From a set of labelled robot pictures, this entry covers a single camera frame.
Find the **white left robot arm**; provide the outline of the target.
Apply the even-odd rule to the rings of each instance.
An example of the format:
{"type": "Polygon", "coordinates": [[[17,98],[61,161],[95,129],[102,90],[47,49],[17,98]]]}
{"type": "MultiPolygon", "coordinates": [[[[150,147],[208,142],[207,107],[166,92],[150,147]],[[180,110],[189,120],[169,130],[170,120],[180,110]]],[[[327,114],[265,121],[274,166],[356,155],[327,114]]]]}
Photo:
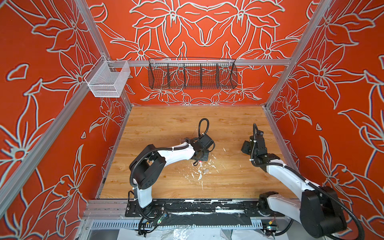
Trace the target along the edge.
{"type": "Polygon", "coordinates": [[[144,209],[152,203],[152,186],[165,167],[187,160],[206,162],[215,146],[207,134],[192,140],[186,138],[182,144],[168,148],[146,146],[130,164],[130,185],[139,207],[144,209]]]}

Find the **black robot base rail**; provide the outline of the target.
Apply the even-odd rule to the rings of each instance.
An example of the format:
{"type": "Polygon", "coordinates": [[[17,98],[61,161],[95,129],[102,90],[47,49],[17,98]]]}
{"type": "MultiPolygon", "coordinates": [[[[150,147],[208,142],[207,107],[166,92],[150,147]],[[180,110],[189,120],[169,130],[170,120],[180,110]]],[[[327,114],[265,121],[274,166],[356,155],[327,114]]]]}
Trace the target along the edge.
{"type": "Polygon", "coordinates": [[[167,212],[166,219],[161,223],[165,226],[223,226],[223,227],[250,227],[265,225],[271,220],[282,219],[285,216],[279,213],[261,215],[257,208],[257,199],[154,199],[143,212],[146,215],[150,209],[163,209],[167,212]]]}

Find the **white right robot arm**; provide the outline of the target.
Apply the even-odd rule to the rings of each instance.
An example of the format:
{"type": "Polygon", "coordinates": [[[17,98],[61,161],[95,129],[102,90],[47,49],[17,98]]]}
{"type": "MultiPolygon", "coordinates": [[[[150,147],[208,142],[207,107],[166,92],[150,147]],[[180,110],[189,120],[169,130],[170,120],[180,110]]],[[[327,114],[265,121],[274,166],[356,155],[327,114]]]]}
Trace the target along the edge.
{"type": "Polygon", "coordinates": [[[281,213],[302,224],[313,238],[346,230],[346,218],[336,191],[309,181],[277,155],[269,154],[263,136],[251,136],[249,141],[244,141],[241,151],[250,156],[254,167],[278,179],[296,196],[296,199],[289,199],[274,191],[260,194],[260,214],[281,213]]]}

